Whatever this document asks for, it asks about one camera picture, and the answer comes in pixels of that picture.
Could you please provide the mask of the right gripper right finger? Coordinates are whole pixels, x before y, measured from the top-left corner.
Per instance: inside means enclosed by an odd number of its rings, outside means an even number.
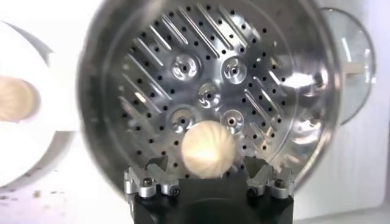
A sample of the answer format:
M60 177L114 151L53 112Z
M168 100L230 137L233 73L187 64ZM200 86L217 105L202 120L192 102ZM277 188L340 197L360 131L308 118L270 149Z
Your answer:
M248 173L248 196L260 197L266 191L271 197L281 200L293 196L294 180L290 168L282 167L277 171L264 159L249 156L245 156L243 161Z

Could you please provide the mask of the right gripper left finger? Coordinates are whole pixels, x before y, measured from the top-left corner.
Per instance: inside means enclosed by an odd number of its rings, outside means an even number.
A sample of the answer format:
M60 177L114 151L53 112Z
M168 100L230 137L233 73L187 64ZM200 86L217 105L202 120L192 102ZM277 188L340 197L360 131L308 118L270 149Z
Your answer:
M168 175L166 155L150 159L144 167L130 165L124 171L124 192L141 198L152 198L158 192L170 197L180 194L179 179Z

